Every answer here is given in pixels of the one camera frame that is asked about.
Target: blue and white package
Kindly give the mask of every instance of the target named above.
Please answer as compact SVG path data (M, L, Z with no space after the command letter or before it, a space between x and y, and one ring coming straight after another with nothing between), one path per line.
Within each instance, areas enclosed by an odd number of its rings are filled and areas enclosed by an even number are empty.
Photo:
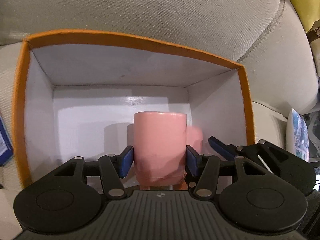
M12 144L0 116L0 167L4 166L12 156Z

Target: ribbed gray panel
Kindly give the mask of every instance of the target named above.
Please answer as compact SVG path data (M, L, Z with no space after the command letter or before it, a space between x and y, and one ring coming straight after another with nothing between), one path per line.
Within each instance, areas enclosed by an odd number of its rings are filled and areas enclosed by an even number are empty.
M102 215L78 231L44 236L29 231L17 240L299 240L293 231L258 236L240 231L220 216L213 203L193 199L187 191L134 191L110 202Z

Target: beige couch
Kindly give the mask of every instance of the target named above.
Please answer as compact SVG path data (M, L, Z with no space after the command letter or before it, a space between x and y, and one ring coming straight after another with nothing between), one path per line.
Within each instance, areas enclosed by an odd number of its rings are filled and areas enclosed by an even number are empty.
M249 78L257 141L283 148L291 107L304 114L318 101L311 50L289 0L0 0L0 111L9 132L20 41L60 28L132 33L240 62ZM0 168L0 183L1 210L20 190L14 159ZM19 230L11 208L0 213L0 239Z

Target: silver screw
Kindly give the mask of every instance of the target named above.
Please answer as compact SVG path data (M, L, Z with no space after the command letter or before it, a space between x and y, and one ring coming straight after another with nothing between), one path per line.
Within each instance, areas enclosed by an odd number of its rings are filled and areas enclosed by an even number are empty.
M195 187L195 186L196 186L196 183L194 181L189 183L189 187Z
M200 197L209 197L212 195L212 191L206 188L198 189L196 194Z
M120 188L113 188L109 190L108 194L112 197L121 197L124 194L124 191Z

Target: blue and white pillow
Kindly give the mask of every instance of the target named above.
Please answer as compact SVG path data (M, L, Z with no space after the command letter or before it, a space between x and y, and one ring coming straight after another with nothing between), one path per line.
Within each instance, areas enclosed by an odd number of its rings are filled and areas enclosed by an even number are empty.
M287 122L286 151L297 157L309 161L308 128L303 117L291 109Z

